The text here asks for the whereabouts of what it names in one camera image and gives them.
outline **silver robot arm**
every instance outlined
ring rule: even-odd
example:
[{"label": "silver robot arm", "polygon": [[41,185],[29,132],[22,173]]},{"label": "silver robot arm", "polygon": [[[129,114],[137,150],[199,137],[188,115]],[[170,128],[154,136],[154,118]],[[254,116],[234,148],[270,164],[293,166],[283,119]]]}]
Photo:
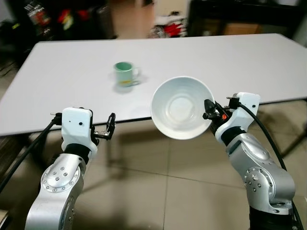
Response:
[{"label": "silver robot arm", "polygon": [[293,221],[295,184],[291,175],[277,166],[269,152],[247,133],[253,118],[233,105],[241,103],[256,115],[259,95],[240,92],[229,99],[226,108],[206,100],[203,118],[212,120],[215,138],[226,145],[229,160],[246,187],[250,230],[299,229]]},{"label": "silver robot arm", "polygon": [[97,138],[111,139],[115,128],[115,114],[111,114],[107,131],[99,135],[94,131],[92,116],[92,111],[82,108],[63,110],[63,153],[41,177],[40,192],[28,213],[26,230],[71,229],[86,165],[97,153]]}]

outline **mug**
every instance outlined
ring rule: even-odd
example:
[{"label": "mug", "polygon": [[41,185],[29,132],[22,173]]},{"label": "mug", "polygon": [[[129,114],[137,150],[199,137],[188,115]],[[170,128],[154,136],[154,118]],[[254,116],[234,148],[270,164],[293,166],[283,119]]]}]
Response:
[{"label": "mug", "polygon": [[129,87],[139,84],[136,78],[139,75],[139,70],[129,62],[119,62],[114,65],[117,84],[122,87]]}]

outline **cable connector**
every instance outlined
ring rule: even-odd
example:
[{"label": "cable connector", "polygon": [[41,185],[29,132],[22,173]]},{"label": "cable connector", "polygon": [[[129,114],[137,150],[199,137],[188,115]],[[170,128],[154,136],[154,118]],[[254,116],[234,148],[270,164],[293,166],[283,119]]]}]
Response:
[{"label": "cable connector", "polygon": [[62,113],[56,113],[56,114],[51,114],[55,115],[55,117],[52,119],[55,125],[61,126],[62,125]]},{"label": "cable connector", "polygon": [[239,100],[240,98],[236,98],[236,97],[227,97],[227,99],[229,99],[229,109],[237,109],[239,107]]}]

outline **black cable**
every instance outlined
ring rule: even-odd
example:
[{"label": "black cable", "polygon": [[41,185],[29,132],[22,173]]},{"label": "black cable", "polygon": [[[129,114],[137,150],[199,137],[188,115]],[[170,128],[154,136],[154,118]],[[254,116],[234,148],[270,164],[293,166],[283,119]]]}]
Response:
[{"label": "black cable", "polygon": [[272,140],[269,132],[267,131],[267,129],[265,128],[265,126],[263,125],[263,123],[256,117],[256,115],[253,114],[252,111],[250,111],[245,105],[242,105],[241,103],[238,104],[239,107],[241,107],[242,109],[244,109],[255,121],[256,123],[259,125],[259,127],[261,128],[261,130],[263,131],[264,135],[266,136],[266,138],[268,139],[270,145],[272,146],[274,152],[275,152],[275,155],[277,156],[277,159],[281,165],[281,167],[283,169],[285,169],[287,171],[287,168],[283,162],[283,158],[282,156],[280,155],[274,141]]},{"label": "black cable", "polygon": [[[275,152],[275,155],[281,165],[281,167],[287,171],[287,168],[283,162],[283,158],[282,156],[280,155],[272,137],[270,136],[268,130],[265,128],[265,126],[263,125],[263,123],[256,117],[256,115],[253,114],[252,111],[250,111],[246,106],[242,105],[241,103],[238,103],[238,107],[241,107],[242,109],[244,109],[255,121],[256,123],[259,125],[259,127],[261,128],[261,130],[263,131],[264,135],[266,136],[266,138],[268,139],[270,145],[272,146],[274,152]],[[300,230],[304,230],[303,228],[303,224],[302,224],[302,221],[301,221],[301,218],[299,217],[299,213],[296,209],[296,206],[294,204],[294,202],[292,201],[292,206],[293,206],[293,214],[294,214],[294,217],[298,223],[298,226],[300,227]]]},{"label": "black cable", "polygon": [[33,147],[41,140],[41,138],[47,134],[47,132],[51,129],[51,127],[56,124],[56,120],[53,119],[50,124],[41,132],[41,134],[31,143],[31,145],[24,151],[24,153],[20,156],[20,158],[16,161],[16,163],[12,166],[12,168],[8,171],[2,182],[0,183],[0,193],[3,191],[4,187],[13,176],[14,172],[17,170],[18,166],[23,162],[26,156],[30,153]]}]

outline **tile floor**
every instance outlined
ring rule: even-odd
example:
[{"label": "tile floor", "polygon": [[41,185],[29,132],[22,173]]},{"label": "tile floor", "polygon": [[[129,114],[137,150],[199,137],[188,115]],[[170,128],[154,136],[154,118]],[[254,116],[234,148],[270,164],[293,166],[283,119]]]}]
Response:
[{"label": "tile floor", "polygon": [[154,5],[140,7],[135,0],[111,0],[118,39],[146,38],[154,24]]},{"label": "tile floor", "polygon": [[[119,39],[147,36],[154,17],[152,5],[137,10],[124,1],[112,10]],[[0,78],[0,98],[14,75],[11,71]],[[259,117],[284,150],[302,131],[306,102],[262,105]],[[256,125],[249,131],[272,153]],[[43,159],[48,161],[60,153],[60,145],[60,132],[51,132]],[[210,132],[178,141],[161,134],[151,120],[118,124],[112,140],[101,141],[97,156],[88,165],[73,229],[247,230],[246,191],[224,150]],[[306,142],[285,159],[285,164],[295,181],[294,201],[307,228]],[[10,210],[13,216],[9,230],[24,228],[40,175],[29,157],[1,194],[0,209]]]}]

